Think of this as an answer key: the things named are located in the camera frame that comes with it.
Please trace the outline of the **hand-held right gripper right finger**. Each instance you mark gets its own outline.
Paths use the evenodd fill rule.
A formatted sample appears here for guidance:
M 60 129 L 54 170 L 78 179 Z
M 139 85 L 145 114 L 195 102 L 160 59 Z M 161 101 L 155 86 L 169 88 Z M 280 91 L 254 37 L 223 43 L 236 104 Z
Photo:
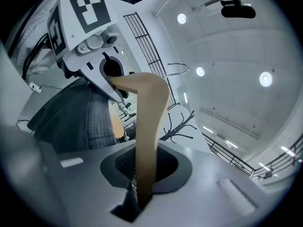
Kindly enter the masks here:
M 267 211 L 269 196 L 246 174 L 218 156 L 177 144 L 192 174 L 178 191 L 154 195 L 141 213 L 141 227 L 253 227 Z

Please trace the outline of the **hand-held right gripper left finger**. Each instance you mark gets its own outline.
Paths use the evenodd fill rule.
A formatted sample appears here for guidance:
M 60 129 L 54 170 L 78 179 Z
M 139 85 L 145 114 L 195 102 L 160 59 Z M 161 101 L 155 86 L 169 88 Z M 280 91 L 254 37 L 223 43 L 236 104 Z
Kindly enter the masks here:
M 4 177 L 35 226 L 118 227 L 133 222 L 137 202 L 130 184 L 111 186 L 101 158 L 60 156 L 52 145 L 14 127 L 4 129 Z

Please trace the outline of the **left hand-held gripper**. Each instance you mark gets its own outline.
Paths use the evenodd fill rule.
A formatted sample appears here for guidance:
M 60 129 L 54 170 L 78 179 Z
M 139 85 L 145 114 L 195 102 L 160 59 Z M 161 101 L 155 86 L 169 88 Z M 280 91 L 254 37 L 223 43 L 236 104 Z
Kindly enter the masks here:
M 111 78 L 126 75 L 126 62 L 115 47 L 120 34 L 109 0 L 57 0 L 47 20 L 48 37 L 58 67 L 67 79 L 84 77 L 108 99 L 123 93 Z

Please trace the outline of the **dark garment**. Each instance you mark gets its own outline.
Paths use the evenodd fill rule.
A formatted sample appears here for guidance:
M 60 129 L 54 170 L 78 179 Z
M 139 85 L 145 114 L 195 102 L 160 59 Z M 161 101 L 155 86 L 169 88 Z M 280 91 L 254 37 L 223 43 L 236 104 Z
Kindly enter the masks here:
M 84 78 L 53 96 L 27 127 L 37 140 L 50 143 L 57 154 L 116 144 L 108 99 Z

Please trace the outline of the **wooden clothes hanger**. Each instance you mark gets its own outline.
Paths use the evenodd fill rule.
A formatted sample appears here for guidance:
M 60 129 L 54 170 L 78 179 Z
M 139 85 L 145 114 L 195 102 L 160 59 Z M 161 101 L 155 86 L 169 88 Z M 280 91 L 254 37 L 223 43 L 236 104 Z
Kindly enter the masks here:
M 135 177 L 138 205 L 144 209 L 154 193 L 171 193 L 181 188 L 191 176 L 192 164 L 178 153 L 175 172 L 160 182 L 156 181 L 159 126 L 167 114 L 170 96 L 165 79 L 143 72 L 110 80 L 117 89 L 137 94 Z

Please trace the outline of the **person's left forearm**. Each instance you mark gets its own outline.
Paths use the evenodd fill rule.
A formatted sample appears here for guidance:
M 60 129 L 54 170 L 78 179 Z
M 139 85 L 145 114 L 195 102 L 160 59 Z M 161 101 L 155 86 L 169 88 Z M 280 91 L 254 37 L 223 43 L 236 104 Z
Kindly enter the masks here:
M 35 44 L 47 33 L 46 23 L 56 1 L 57 0 L 44 0 L 33 14 L 30 15 L 20 36 L 17 36 L 17 32 L 25 21 L 26 16 L 17 22 L 11 30 L 9 34 L 10 41 L 6 42 L 5 46 L 8 51 L 12 52 L 11 60 L 19 71 L 23 70 L 25 59 L 33 50 Z M 51 69 L 55 64 L 56 60 L 53 50 L 43 48 L 30 63 L 27 76 L 40 74 Z

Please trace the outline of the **black balcony railing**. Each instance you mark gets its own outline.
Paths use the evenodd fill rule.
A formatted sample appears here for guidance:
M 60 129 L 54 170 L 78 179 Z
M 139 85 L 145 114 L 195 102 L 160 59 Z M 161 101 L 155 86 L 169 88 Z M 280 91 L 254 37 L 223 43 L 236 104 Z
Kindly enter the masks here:
M 237 167 L 253 180 L 260 181 L 265 177 L 268 171 L 261 166 L 258 168 L 253 168 L 251 165 L 244 162 L 215 140 L 211 139 L 205 134 L 203 136 L 205 137 L 211 152 L 217 155 L 219 158 L 223 159 L 230 165 Z M 295 166 L 300 166 L 300 164 L 303 163 L 303 134 L 295 141 L 290 149 L 294 151 L 295 157 L 291 157 L 287 153 L 282 153 L 278 157 L 265 164 L 273 169 L 273 174 L 275 177 L 281 176 L 283 173 L 286 173 L 287 170 L 294 170 Z

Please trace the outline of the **yellow round table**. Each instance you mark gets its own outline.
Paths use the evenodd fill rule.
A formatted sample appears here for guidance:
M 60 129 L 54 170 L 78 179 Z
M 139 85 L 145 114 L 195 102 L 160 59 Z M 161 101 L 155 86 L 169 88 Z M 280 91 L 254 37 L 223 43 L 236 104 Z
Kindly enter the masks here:
M 124 136 L 124 127 L 121 119 L 116 114 L 111 114 L 111 122 L 113 127 L 113 132 L 116 139 L 120 139 Z

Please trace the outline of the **black coat rack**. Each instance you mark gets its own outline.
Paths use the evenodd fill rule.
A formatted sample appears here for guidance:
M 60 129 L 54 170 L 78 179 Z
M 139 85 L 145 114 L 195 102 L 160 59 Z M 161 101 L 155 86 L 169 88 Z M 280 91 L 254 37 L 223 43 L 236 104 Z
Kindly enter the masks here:
M 170 140 L 172 143 L 176 144 L 176 142 L 173 141 L 173 137 L 174 136 L 181 136 L 181 137 L 185 137 L 185 138 L 189 138 L 189 139 L 193 139 L 192 136 L 188 136 L 188 135 L 184 135 L 184 134 L 180 134 L 180 131 L 184 128 L 184 127 L 191 127 L 193 128 L 194 130 L 197 130 L 197 127 L 194 127 L 193 125 L 191 124 L 188 124 L 188 122 L 194 118 L 194 110 L 191 112 L 191 114 L 189 115 L 189 117 L 185 120 L 185 117 L 183 115 L 183 113 L 180 113 L 181 116 L 182 116 L 182 122 L 177 125 L 174 129 L 172 128 L 172 120 L 171 120 L 171 115 L 170 113 L 168 113 L 168 116 L 169 116 L 169 123 L 170 123 L 170 128 L 168 130 L 166 130 L 165 128 L 163 128 L 164 130 L 164 136 L 162 136 L 160 138 L 160 140 L 162 141 L 167 141 L 167 140 Z

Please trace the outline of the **white power strip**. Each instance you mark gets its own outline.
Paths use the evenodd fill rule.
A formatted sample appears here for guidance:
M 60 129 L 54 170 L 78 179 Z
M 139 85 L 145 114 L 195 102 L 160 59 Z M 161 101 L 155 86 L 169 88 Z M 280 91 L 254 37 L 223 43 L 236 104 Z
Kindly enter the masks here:
M 41 87 L 36 85 L 35 83 L 33 82 L 30 82 L 29 85 L 30 89 L 33 91 L 33 92 L 37 92 L 37 93 L 41 93 Z

